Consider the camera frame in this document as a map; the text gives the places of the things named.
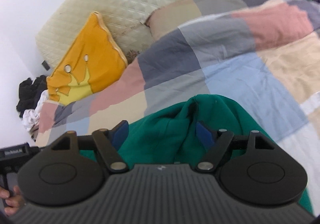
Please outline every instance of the green garment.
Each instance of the green garment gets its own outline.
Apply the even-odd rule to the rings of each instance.
[[[220,95],[197,95],[150,114],[129,125],[129,136],[119,154],[130,168],[135,163],[189,163],[195,166],[206,153],[196,137],[196,122],[212,130],[228,129],[235,135],[251,130],[267,133],[235,101]],[[308,194],[302,206],[312,212]]]

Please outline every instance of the white cloth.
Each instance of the white cloth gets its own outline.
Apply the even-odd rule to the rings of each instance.
[[[36,109],[24,111],[23,117],[22,117],[22,124],[27,131],[30,131],[34,125],[39,123],[42,105],[48,99],[48,96],[49,96],[48,90],[43,91],[37,103]]]

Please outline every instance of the hand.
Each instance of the hand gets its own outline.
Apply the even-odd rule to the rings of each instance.
[[[13,191],[15,196],[10,197],[9,191],[0,187],[0,198],[6,199],[5,202],[9,207],[4,208],[5,213],[8,216],[15,214],[20,207],[22,207],[25,203],[23,197],[21,196],[21,191],[18,186],[13,187]]]

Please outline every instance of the yellow crown print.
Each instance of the yellow crown print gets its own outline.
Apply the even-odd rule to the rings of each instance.
[[[85,75],[84,80],[82,82],[78,82],[74,75],[72,74],[72,68],[69,64],[64,67],[64,71],[68,73],[71,77],[71,82],[67,84],[70,87],[70,91],[68,94],[64,94],[59,92],[59,89],[56,89],[56,94],[59,96],[59,103],[69,104],[74,101],[81,100],[84,97],[87,97],[92,94],[92,89],[89,84],[90,74],[87,66],[87,61],[89,60],[88,55],[84,56],[84,60],[86,62],[85,66]]]

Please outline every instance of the ribbed gray panel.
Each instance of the ribbed gray panel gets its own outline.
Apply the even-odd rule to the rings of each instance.
[[[28,204],[16,224],[308,224],[313,217],[296,204],[255,208],[226,195],[209,174],[187,164],[136,165],[112,175],[88,200],[64,208]]]

